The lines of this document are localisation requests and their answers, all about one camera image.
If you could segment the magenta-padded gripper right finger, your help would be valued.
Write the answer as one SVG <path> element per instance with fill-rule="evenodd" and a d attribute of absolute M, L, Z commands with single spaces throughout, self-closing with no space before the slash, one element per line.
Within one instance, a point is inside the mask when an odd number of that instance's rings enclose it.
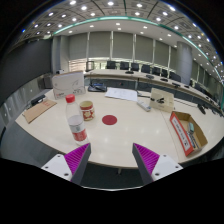
<path fill-rule="evenodd" d="M 167 154 L 159 155 L 137 143 L 133 144 L 132 153 L 138 165 L 144 185 L 164 178 L 182 169 L 182 166 Z"/>

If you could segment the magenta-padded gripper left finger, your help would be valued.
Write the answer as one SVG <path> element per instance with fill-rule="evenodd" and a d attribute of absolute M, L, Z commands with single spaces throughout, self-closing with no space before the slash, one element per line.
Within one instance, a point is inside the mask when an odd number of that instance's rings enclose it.
<path fill-rule="evenodd" d="M 56 154 L 42 169 L 77 185 L 81 183 L 89 156 L 91 144 L 87 143 L 66 155 Z"/>

